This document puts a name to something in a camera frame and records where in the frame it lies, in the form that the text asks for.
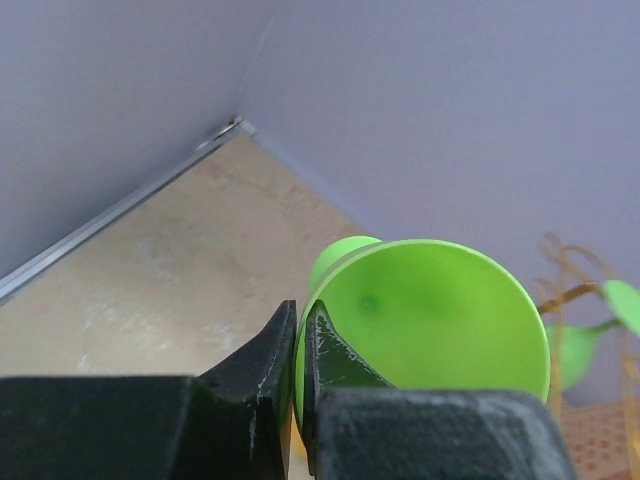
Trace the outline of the orange plastic desk organizer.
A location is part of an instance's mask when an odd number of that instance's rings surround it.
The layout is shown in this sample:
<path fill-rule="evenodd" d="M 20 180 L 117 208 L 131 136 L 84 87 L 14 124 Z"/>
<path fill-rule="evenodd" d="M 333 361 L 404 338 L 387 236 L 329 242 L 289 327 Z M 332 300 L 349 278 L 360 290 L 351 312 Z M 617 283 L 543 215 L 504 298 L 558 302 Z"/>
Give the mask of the orange plastic desk organizer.
<path fill-rule="evenodd" d="M 623 402 L 564 403 L 561 420 L 579 479 L 639 478 L 639 426 L 626 426 Z"/>

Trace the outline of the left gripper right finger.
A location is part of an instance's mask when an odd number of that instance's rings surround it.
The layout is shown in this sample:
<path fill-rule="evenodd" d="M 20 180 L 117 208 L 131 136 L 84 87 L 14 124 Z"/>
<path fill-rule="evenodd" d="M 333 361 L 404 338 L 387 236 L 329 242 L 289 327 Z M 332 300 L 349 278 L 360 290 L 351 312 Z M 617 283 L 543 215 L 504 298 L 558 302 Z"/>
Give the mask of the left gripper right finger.
<path fill-rule="evenodd" d="M 304 321 L 302 442 L 316 479 L 574 479 L 557 424 L 513 390 L 392 386 L 337 333 Z"/>

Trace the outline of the large green wine glass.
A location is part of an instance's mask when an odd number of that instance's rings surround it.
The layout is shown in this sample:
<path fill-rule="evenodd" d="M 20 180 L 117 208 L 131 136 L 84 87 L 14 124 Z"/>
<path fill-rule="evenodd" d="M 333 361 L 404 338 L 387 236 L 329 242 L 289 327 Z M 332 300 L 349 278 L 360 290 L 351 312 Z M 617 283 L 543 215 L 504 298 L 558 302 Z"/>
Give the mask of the large green wine glass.
<path fill-rule="evenodd" d="M 611 318 L 597 325 L 572 325 L 557 320 L 545 331 L 552 357 L 552 378 L 562 391 L 578 384 L 589 372 L 600 338 L 614 328 L 639 335 L 639 290 L 623 280 L 607 280 L 602 284 L 587 282 L 558 298 L 546 300 L 539 313 L 559 313 L 568 301 L 599 291 L 611 312 Z"/>

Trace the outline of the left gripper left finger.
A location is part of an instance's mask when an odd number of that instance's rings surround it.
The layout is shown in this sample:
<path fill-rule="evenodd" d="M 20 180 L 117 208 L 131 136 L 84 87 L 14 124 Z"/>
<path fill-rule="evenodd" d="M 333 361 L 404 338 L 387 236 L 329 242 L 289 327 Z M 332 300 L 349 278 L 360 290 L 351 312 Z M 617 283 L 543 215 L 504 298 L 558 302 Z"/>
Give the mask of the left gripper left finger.
<path fill-rule="evenodd" d="M 198 376 L 8 377 L 5 479 L 284 479 L 296 304 Z"/>

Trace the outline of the small green wine glass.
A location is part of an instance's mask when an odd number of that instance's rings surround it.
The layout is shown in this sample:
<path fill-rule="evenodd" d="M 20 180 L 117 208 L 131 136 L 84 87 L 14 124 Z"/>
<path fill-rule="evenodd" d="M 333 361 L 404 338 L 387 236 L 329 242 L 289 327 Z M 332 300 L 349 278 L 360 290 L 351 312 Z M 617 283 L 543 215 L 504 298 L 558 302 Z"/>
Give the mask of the small green wine glass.
<path fill-rule="evenodd" d="M 343 238 L 311 268 L 304 311 L 316 301 L 347 345 L 393 386 L 548 397 L 550 353 L 534 301 L 505 267 L 472 248 Z"/>

